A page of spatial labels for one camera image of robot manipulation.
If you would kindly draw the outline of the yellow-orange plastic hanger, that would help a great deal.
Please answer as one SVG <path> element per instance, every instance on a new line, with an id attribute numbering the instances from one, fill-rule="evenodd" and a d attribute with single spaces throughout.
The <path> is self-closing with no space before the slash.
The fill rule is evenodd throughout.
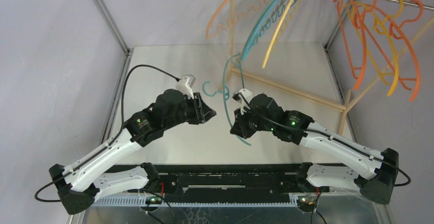
<path id="1" fill-rule="evenodd" d="M 391 58 L 389 58 L 388 55 L 385 53 L 383 47 L 377 41 L 377 39 L 375 38 L 373 33 L 371 36 L 367 37 L 367 39 L 370 39 L 373 42 L 373 44 L 375 45 L 377 50 L 380 52 L 380 54 L 382 55 L 382 57 L 386 61 L 386 66 L 389 68 L 389 72 L 387 72 L 387 71 L 380 70 L 379 67 L 377 69 L 374 67 L 375 71 L 377 72 L 377 77 L 384 84 L 389 86 L 389 90 L 387 93 L 388 96 L 391 96 L 394 93 L 394 91 L 398 85 L 398 82 L 400 81 L 400 77 L 399 77 L 398 54 L 397 54 L 395 45 L 394 45 L 393 40 L 392 40 L 392 38 L 393 38 L 392 31 L 386 29 L 385 23 L 387 21 L 399 16 L 402 13 L 403 8 L 404 8 L 404 0 L 398 0 L 398 3 L 399 3 L 399 9 L 398 9 L 397 13 L 394 15 L 386 14 L 383 18 L 380 18 L 377 15 L 378 10 L 377 10 L 377 4 L 376 4 L 374 6 L 373 12 L 370 14 L 367 14 L 366 18 L 365 18 L 365 24 L 370 29 L 371 33 L 372 33 L 372 31 L 375 31 L 378 35 L 384 35 L 388 40 L 389 49 L 390 49 L 391 54 L 392 54 Z"/>

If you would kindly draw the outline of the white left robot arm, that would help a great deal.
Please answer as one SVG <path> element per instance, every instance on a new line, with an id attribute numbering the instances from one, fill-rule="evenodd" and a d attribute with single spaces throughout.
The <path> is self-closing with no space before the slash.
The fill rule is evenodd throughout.
<path id="1" fill-rule="evenodd" d="M 134 113 L 113 138 L 105 141 L 77 162 L 49 169 L 60 202 L 70 215 L 89 208 L 95 201 L 132 189 L 153 192 L 160 185 L 157 170 L 151 163 L 132 169 L 108 173 L 126 156 L 163 137 L 164 132 L 187 122 L 199 125 L 216 116 L 201 97 L 192 97 L 176 89 L 167 89 L 149 107 Z"/>

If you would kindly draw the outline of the light blue wavy hanger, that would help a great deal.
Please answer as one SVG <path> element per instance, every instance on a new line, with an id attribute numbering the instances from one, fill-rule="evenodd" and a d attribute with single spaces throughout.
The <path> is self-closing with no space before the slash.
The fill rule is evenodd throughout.
<path id="1" fill-rule="evenodd" d="M 244 61 L 259 39 L 275 23 L 285 11 L 289 0 L 270 0 L 256 21 L 241 52 L 240 61 Z"/>

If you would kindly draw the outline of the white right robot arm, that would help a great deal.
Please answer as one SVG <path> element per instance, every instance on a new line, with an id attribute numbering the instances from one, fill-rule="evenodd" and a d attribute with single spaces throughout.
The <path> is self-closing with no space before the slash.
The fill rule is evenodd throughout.
<path id="1" fill-rule="evenodd" d="M 233 95 L 240 103 L 234 111 L 230 133 L 244 139 L 258 131 L 271 132 L 281 141 L 318 150 L 338 159 L 339 166 L 302 163 L 296 174 L 296 186 L 303 192 L 330 187 L 358 191 L 366 199 L 388 205 L 398 186 L 399 154 L 362 146 L 331 132 L 312 117 L 296 110 L 283 110 L 265 94 L 252 96 L 247 89 Z"/>

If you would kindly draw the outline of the pale yellow wavy hanger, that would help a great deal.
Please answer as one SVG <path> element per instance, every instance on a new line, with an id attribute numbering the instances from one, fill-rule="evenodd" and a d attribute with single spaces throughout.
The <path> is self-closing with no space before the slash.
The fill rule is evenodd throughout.
<path id="1" fill-rule="evenodd" d="M 267 51 L 265 53 L 263 63 L 262 63 L 263 69 L 267 65 L 270 54 L 273 51 L 275 44 L 278 42 L 279 38 L 281 37 L 281 35 L 285 31 L 286 27 L 289 24 L 289 21 L 293 18 L 293 15 L 296 13 L 296 11 L 299 7 L 300 1 L 301 0 L 290 0 L 286 9 L 284 10 L 284 12 L 283 12 L 283 14 L 282 14 L 277 26 L 276 26 L 276 29 L 273 33 L 273 36 L 271 37 L 270 44 L 267 48 Z"/>

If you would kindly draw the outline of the teal plastic hanger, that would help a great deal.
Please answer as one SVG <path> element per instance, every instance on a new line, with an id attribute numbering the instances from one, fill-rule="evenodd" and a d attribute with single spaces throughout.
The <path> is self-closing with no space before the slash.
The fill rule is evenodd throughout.
<path id="1" fill-rule="evenodd" d="M 243 73 L 243 68 L 242 68 L 242 63 L 240 61 L 240 53 L 235 54 L 233 56 L 231 56 L 225 63 L 224 66 L 224 72 L 223 72 L 223 79 L 222 79 L 222 89 L 216 89 L 212 94 L 208 93 L 206 91 L 206 85 L 208 85 L 210 83 L 210 81 L 205 81 L 202 84 L 202 91 L 203 93 L 207 96 L 207 97 L 214 97 L 217 94 L 222 94 L 223 97 L 223 105 L 224 105 L 224 110 L 225 110 L 225 114 L 226 114 L 226 118 L 228 121 L 228 124 L 230 125 L 230 128 L 233 127 L 233 123 L 231 122 L 230 116 L 229 116 L 229 111 L 228 111 L 228 107 L 227 107 L 227 101 L 230 98 L 230 89 L 229 87 L 226 85 L 226 71 L 229 67 L 229 64 L 232 63 L 234 64 L 235 68 L 238 69 L 240 71 L 241 74 L 241 82 L 242 82 L 242 88 L 245 88 L 245 82 L 244 82 L 244 73 Z"/>

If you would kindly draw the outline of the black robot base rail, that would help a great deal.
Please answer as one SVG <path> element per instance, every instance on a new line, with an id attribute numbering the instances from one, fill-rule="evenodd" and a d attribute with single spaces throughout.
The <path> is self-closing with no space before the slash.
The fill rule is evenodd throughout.
<path id="1" fill-rule="evenodd" d="M 301 196 L 328 193 L 301 178 L 302 164 L 156 165 L 159 181 L 149 192 L 131 189 L 102 203 L 145 204 L 158 195 L 175 207 L 297 207 Z"/>

